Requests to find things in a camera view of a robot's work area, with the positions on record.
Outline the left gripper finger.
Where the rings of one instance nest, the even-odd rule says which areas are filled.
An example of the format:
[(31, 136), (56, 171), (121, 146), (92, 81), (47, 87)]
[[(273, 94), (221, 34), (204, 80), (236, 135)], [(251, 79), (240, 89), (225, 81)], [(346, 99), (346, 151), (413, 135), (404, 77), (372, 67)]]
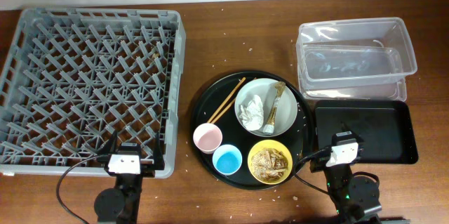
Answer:
[(97, 151), (97, 155), (114, 154), (116, 152), (116, 142), (118, 138), (118, 131), (114, 131), (112, 136), (106, 143)]
[(161, 149), (160, 133), (157, 133), (154, 139), (153, 160), (154, 170), (165, 169), (165, 161), (163, 159), (163, 153)]

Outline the pink cup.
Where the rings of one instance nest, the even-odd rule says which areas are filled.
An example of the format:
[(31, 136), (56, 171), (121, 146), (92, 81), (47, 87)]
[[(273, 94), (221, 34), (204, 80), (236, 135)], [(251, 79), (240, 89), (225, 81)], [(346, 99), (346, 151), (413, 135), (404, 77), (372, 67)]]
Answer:
[(200, 151), (205, 154), (212, 154), (222, 143), (222, 132), (214, 124), (200, 124), (194, 130), (193, 141)]

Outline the blue cup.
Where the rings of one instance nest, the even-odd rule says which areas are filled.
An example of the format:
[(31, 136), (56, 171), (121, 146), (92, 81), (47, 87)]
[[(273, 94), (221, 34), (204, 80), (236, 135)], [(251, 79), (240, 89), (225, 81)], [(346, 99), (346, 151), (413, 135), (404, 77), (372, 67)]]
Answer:
[(243, 163), (240, 150), (233, 145), (221, 145), (213, 153), (213, 167), (224, 176), (236, 173)]

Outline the grey round plate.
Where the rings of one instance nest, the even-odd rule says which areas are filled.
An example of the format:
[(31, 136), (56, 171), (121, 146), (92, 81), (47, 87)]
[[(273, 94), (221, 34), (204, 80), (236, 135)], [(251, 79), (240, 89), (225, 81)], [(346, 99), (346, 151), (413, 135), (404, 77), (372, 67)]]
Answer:
[(273, 105), (273, 101), (276, 96), (276, 89), (274, 88), (274, 85), (277, 82), (278, 80), (268, 78), (254, 79), (245, 84), (239, 90), (236, 96), (236, 100), (234, 103), (234, 111), (239, 123), (242, 126), (243, 124), (239, 119), (240, 114), (239, 105), (246, 106), (254, 95), (260, 96), (262, 100), (264, 110), (264, 123), (262, 127), (256, 131), (249, 131), (246, 129), (247, 131), (249, 131), (254, 135), (260, 137), (274, 137), (281, 135), (282, 133), (286, 132), (296, 120), (298, 112), (298, 103), (293, 92), (286, 86), (276, 111), (274, 132), (271, 135), (263, 134), (262, 129), (267, 122), (267, 118), (269, 116), (270, 110)]

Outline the yellow bowl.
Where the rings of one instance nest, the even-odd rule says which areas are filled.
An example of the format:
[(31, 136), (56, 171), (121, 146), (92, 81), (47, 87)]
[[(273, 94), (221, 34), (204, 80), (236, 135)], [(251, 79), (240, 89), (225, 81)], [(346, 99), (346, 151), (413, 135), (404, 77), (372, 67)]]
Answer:
[[(258, 180), (258, 179), (253, 175), (252, 167), (251, 167), (251, 165), (250, 165), (250, 159), (251, 159), (251, 157), (252, 157), (255, 153), (257, 153), (258, 151), (260, 151), (260, 150), (262, 150), (262, 149), (264, 149), (264, 148), (274, 148), (274, 149), (278, 150), (279, 152), (282, 152), (283, 155), (284, 155), (284, 156), (286, 157), (286, 159), (288, 160), (288, 171), (286, 172), (286, 174), (283, 175), (283, 177), (282, 177), (280, 180), (278, 180), (278, 181), (276, 181), (276, 182), (274, 182), (274, 183), (264, 183), (264, 182)], [(248, 161), (247, 161), (247, 163), (248, 163), (248, 168), (249, 168), (249, 171), (250, 171), (251, 175), (252, 175), (256, 180), (258, 180), (259, 182), (264, 183), (264, 184), (266, 184), (266, 185), (277, 185), (277, 184), (279, 184), (279, 183), (284, 182), (284, 181), (290, 176), (290, 174), (291, 174), (291, 172), (292, 172), (292, 170), (293, 170), (293, 158), (292, 158), (292, 155), (291, 155), (290, 151), (288, 150), (288, 148), (287, 148), (284, 144), (282, 144), (282, 143), (280, 143), (279, 141), (276, 141), (276, 140), (261, 140), (260, 142), (256, 143), (256, 144), (251, 148), (251, 150), (250, 150), (250, 152), (249, 152), (249, 154), (248, 154)]]

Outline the food scraps pile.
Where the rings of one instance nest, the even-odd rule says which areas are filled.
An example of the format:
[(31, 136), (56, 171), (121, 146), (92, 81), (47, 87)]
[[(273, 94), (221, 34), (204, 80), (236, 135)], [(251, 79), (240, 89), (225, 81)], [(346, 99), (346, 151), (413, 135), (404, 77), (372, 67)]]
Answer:
[(288, 171), (288, 160), (274, 148), (264, 148), (250, 159), (253, 175), (264, 183), (280, 180)]

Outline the gold foil wrapper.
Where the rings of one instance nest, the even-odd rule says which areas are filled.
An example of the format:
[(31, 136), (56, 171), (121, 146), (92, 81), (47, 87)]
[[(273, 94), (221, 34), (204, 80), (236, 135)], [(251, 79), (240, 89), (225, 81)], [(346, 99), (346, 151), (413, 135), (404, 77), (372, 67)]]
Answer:
[(276, 89), (276, 96), (273, 101), (273, 105), (270, 110), (269, 116), (267, 118), (267, 122), (262, 129), (262, 132), (265, 135), (271, 135), (274, 132), (276, 111), (279, 106), (279, 101), (281, 99), (281, 96), (283, 95), (283, 92), (285, 91), (286, 83), (283, 81), (278, 81), (277, 83), (275, 83), (274, 88)]

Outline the wooden chopstick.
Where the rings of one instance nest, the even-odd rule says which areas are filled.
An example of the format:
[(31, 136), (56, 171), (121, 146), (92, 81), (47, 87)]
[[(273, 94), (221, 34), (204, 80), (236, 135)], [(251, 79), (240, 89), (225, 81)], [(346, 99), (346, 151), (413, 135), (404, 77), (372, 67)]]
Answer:
[(217, 122), (218, 121), (218, 119), (220, 119), (221, 118), (221, 116), (225, 113), (225, 112), (227, 112), (227, 110), (231, 107), (231, 106), (233, 106), (234, 105), (234, 103), (235, 103), (235, 100), (236, 100), (236, 98), (234, 98), (226, 107), (224, 107), (224, 109), (223, 110), (221, 110), (219, 113), (218, 113), (218, 115), (217, 116), (215, 116), (212, 120), (211, 120), (211, 122), (210, 123), (212, 123), (212, 124), (214, 124), (215, 122)]
[(207, 123), (214, 123), (213, 120), (216, 117), (219, 117), (219, 113), (221, 112), (221, 110), (224, 109), (224, 106), (228, 103), (228, 100), (233, 96), (233, 94), (239, 89), (240, 85), (242, 85), (242, 83), (246, 80), (245, 77), (243, 77), (239, 83), (234, 87), (234, 89), (231, 91), (231, 93), (225, 98), (225, 100), (222, 102), (222, 104), (216, 109), (216, 111), (212, 114), (212, 116), (210, 117), (210, 119), (207, 121)]

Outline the white napkin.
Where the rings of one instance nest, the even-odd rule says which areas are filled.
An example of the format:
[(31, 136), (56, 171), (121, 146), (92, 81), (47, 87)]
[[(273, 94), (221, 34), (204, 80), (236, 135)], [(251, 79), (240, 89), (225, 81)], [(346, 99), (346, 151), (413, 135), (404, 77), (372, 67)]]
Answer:
[(246, 106), (239, 105), (243, 127), (249, 131), (259, 130), (264, 123), (263, 103), (258, 95), (254, 95)]

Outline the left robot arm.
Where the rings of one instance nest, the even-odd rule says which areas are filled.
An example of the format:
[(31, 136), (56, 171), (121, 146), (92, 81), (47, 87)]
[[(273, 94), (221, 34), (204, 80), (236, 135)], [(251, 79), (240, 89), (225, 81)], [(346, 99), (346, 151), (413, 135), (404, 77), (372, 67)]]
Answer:
[(98, 150), (98, 162), (111, 177), (112, 188), (103, 190), (95, 199), (94, 210), (99, 223), (136, 223), (144, 178), (165, 169), (160, 137), (155, 138), (153, 162), (141, 162), (141, 147), (137, 143), (117, 144), (118, 132)]

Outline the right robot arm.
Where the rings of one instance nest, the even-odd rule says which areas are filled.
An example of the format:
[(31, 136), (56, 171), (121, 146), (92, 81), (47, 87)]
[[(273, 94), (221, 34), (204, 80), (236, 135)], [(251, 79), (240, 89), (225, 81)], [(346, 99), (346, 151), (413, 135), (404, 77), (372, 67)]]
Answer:
[(349, 129), (332, 136), (311, 159), (312, 172), (322, 171), (327, 193), (335, 205), (338, 223), (380, 223), (380, 180), (368, 172), (352, 172), (361, 157), (362, 139)]

